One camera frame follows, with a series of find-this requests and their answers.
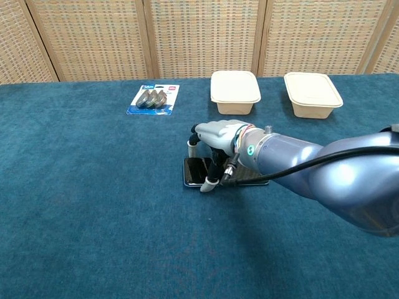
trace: container lid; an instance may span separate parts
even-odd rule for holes
[[[261,92],[251,72],[219,70],[211,77],[211,100],[216,103],[256,103],[261,100]]]
[[[325,74],[290,72],[284,76],[290,100],[301,106],[341,107],[343,101]]]

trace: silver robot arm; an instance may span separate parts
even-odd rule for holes
[[[226,156],[238,153],[241,164],[263,175],[345,150],[370,147],[392,150],[392,153],[358,154],[316,164],[273,181],[318,201],[365,232],[380,236],[399,234],[399,133],[396,129],[321,146],[273,133],[271,127],[263,130],[247,126],[236,120],[212,121],[196,125],[192,131],[197,141],[204,141]],[[206,187],[202,191],[210,189],[212,187]]]

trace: black cable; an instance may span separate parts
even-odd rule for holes
[[[309,168],[318,164],[333,162],[340,159],[345,159],[354,156],[370,155],[370,154],[397,154],[399,155],[399,146],[366,146],[363,148],[351,148],[345,149],[343,151],[338,151],[336,153],[327,154],[301,164],[295,165],[291,168],[279,171],[278,173],[267,174],[265,176],[260,176],[255,179],[227,179],[221,181],[223,186],[232,186],[239,184],[249,184],[249,183],[260,183],[266,180],[277,179],[283,176],[287,176],[292,173],[296,173],[305,168]]]

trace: food container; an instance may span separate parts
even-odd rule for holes
[[[254,74],[244,70],[219,70],[211,77],[211,101],[217,103],[220,114],[249,114],[261,100]]]
[[[295,116],[327,118],[344,103],[331,79],[325,74],[290,72],[284,76]]]

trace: black phone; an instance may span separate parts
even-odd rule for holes
[[[209,166],[212,163],[211,158],[185,158],[183,163],[183,179],[184,185],[187,187],[201,187],[205,182],[205,178],[208,175]],[[253,171],[241,164],[238,165],[237,169],[233,173],[232,178],[234,179],[255,179],[262,176],[261,174]],[[267,185],[269,181],[265,180],[260,183],[247,183],[241,186],[259,186]]]

